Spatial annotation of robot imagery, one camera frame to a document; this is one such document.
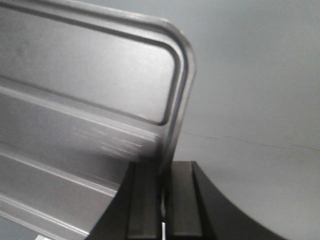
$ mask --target metal panel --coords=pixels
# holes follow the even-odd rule
[[[172,160],[194,74],[172,25],[74,1],[0,0],[0,215],[84,239],[128,163]]]

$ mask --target gray wall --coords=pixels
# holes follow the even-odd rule
[[[320,236],[320,1],[85,0],[169,19],[197,75],[175,160],[292,240]]]

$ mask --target black holder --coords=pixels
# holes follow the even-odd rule
[[[86,240],[285,240],[234,206],[196,162],[174,161],[161,180],[151,163],[132,163]]]

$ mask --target crack in wall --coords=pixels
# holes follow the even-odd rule
[[[197,137],[205,138],[205,139],[221,140],[221,137],[222,137],[222,138],[234,139],[234,140],[241,141],[241,142],[244,142],[244,143],[247,143],[247,144],[260,145],[260,146],[264,146],[264,147],[277,148],[277,149],[286,149],[286,150],[292,149],[291,147],[283,147],[283,146],[277,146],[277,145],[263,144],[263,143],[259,143],[259,142],[255,142],[255,141],[243,140],[243,139],[240,139],[240,138],[235,137],[235,136],[213,137],[213,136],[206,136],[206,135],[196,134],[196,133],[187,132],[187,131],[181,131],[181,132],[184,133],[184,134],[197,136]],[[309,149],[309,150],[320,152],[320,149],[314,148],[314,147],[308,147],[308,146],[302,146],[302,145],[293,145],[293,147],[304,148],[304,149]]]

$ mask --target scratch marks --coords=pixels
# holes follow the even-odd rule
[[[82,130],[72,127],[72,134],[78,138],[98,144],[98,148],[117,159],[134,160],[141,154],[142,145],[113,136],[94,127]]]

